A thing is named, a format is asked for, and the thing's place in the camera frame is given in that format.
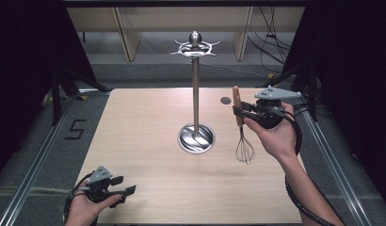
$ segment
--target hand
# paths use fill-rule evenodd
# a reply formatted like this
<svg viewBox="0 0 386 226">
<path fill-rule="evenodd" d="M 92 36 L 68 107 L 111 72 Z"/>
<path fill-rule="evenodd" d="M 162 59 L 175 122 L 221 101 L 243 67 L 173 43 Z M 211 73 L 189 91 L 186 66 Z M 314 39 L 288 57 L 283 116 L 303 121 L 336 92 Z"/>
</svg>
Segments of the hand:
<svg viewBox="0 0 386 226">
<path fill-rule="evenodd" d="M 83 182 L 81 186 L 87 186 L 87 183 Z M 72 200 L 66 225 L 89 226 L 104 209 L 116 203 L 120 198 L 121 195 L 114 195 L 102 202 L 95 203 L 88 199 L 84 191 L 78 190 Z"/>
<path fill-rule="evenodd" d="M 284 111 L 293 114 L 294 110 L 291 105 L 281 103 L 281 106 Z M 244 123 L 258 135 L 265 150 L 278 161 L 282 161 L 285 157 L 296 156 L 296 132 L 289 121 L 283 119 L 279 125 L 272 129 L 265 129 L 249 118 L 245 118 Z"/>
</svg>

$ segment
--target wooden tabletop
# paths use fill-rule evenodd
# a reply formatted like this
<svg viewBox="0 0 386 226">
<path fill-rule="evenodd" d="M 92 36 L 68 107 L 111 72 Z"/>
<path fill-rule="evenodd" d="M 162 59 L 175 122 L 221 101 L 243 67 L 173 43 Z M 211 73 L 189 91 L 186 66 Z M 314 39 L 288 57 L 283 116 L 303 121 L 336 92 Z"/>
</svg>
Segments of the wooden tabletop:
<svg viewBox="0 0 386 226">
<path fill-rule="evenodd" d="M 255 103 L 261 89 L 240 89 Z M 239 129 L 229 105 L 233 89 L 200 89 L 201 123 L 216 134 L 207 153 L 185 152 L 178 133 L 193 122 L 192 88 L 114 89 L 105 106 L 79 178 L 105 166 L 137 185 L 124 204 L 105 209 L 102 223 L 260 224 L 300 223 L 284 187 L 284 173 L 259 138 L 244 125 L 255 150 L 250 165 L 235 158 Z"/>
</svg>

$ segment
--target whisk handle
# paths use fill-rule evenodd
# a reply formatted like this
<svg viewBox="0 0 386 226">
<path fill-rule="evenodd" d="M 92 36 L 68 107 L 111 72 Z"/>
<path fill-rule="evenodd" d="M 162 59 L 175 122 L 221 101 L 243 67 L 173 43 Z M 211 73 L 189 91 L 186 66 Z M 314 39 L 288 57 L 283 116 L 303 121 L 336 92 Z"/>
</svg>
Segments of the whisk handle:
<svg viewBox="0 0 386 226">
<path fill-rule="evenodd" d="M 238 86 L 233 87 L 233 105 L 242 108 L 242 102 L 240 100 L 240 92 L 239 92 Z M 237 115 L 236 115 L 236 122 L 238 126 L 242 126 L 244 124 L 243 118 Z"/>
</svg>

